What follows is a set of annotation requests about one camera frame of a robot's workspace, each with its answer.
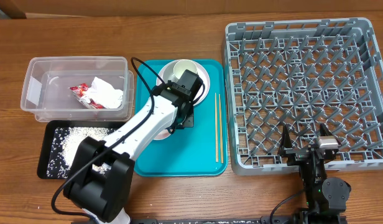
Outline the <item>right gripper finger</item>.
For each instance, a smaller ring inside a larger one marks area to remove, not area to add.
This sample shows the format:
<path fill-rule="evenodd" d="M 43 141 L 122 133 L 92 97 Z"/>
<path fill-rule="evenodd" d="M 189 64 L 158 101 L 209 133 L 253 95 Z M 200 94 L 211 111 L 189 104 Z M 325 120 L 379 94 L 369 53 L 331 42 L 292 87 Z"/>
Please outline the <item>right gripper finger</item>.
<path fill-rule="evenodd" d="M 281 139 L 281 148 L 293 148 L 293 144 L 290 139 L 288 127 L 286 125 L 283 126 L 283 131 L 282 131 L 282 139 Z"/>
<path fill-rule="evenodd" d="M 320 136 L 333 136 L 333 134 L 328 129 L 327 125 L 324 123 L 320 123 Z"/>

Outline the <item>small white dish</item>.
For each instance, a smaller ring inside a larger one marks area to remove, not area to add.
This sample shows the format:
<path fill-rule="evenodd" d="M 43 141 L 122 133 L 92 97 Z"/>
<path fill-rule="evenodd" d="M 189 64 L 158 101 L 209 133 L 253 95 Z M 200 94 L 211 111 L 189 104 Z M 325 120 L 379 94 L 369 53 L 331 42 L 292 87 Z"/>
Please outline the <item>small white dish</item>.
<path fill-rule="evenodd" d="M 163 139 L 169 137 L 171 135 L 171 132 L 172 132 L 172 129 L 164 129 L 163 131 L 158 133 L 158 135 L 156 135 L 154 140 L 156 140 L 156 141 L 163 140 Z"/>

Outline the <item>white napkin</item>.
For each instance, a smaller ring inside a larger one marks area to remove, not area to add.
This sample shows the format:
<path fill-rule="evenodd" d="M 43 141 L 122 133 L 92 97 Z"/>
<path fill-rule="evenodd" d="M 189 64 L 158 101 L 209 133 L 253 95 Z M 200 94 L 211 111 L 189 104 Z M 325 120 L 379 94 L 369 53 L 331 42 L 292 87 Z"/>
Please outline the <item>white napkin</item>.
<path fill-rule="evenodd" d="M 90 109 L 116 109 L 122 105 L 123 91 L 95 77 L 91 86 L 80 89 L 79 102 Z"/>

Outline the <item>red snack wrapper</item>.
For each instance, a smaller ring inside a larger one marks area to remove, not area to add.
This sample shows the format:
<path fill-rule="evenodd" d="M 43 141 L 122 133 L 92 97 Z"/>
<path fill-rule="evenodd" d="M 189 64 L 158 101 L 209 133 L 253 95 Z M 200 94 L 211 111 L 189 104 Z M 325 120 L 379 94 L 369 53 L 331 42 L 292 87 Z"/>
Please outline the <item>red snack wrapper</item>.
<path fill-rule="evenodd" d="M 74 97 L 86 108 L 88 109 L 103 109 L 104 106 L 95 102 L 92 97 L 89 95 L 89 87 L 87 84 L 82 83 L 77 86 L 72 86 L 69 88 Z"/>

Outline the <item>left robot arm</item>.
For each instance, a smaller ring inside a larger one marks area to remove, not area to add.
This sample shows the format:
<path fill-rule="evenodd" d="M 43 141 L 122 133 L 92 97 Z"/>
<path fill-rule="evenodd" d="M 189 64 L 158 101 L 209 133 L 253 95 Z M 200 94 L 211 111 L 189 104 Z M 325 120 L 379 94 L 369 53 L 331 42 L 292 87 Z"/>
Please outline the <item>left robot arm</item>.
<path fill-rule="evenodd" d="M 97 141 L 87 137 L 78 146 L 63 194 L 90 223 L 123 221 L 134 166 L 142 151 L 163 130 L 175 130 L 193 113 L 204 90 L 197 73 L 185 70 L 177 81 L 153 87 L 144 107 L 115 132 Z"/>

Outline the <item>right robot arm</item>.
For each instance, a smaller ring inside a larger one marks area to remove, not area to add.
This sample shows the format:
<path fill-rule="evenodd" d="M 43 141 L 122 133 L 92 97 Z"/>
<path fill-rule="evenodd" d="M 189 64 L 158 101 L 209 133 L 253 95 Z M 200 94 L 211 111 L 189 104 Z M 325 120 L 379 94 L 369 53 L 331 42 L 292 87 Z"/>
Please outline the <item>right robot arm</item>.
<path fill-rule="evenodd" d="M 320 133 L 313 144 L 302 149 L 294 149 L 288 127 L 283 126 L 278 155 L 287 158 L 288 166 L 297 166 L 303 181 L 303 189 L 281 201 L 272 210 L 269 221 L 274 222 L 276 210 L 295 198 L 305 194 L 307 208 L 299 208 L 288 218 L 287 223 L 346 223 L 346 217 L 340 214 L 346 211 L 346 202 L 351 186 L 343 179 L 328 177 L 326 161 L 336 159 L 340 141 L 323 123 Z"/>

